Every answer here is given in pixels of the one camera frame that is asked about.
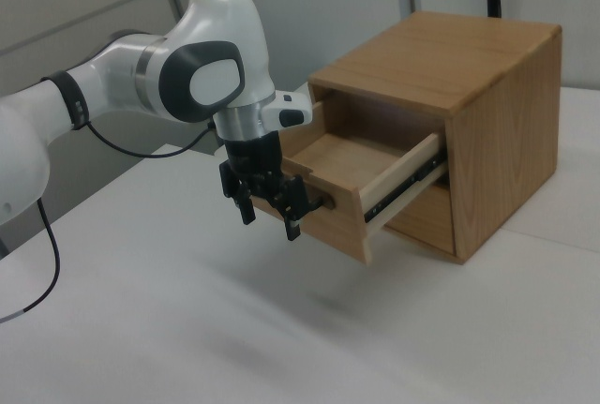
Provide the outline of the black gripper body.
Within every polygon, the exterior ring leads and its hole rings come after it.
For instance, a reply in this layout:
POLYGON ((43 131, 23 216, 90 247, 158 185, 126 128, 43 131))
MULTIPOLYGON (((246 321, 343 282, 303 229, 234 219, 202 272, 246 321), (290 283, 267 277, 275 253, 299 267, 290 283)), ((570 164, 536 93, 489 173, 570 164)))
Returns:
POLYGON ((284 175, 276 131, 249 141, 225 141, 228 160, 222 163, 225 196, 234 196, 242 184, 253 196, 276 196, 284 175))

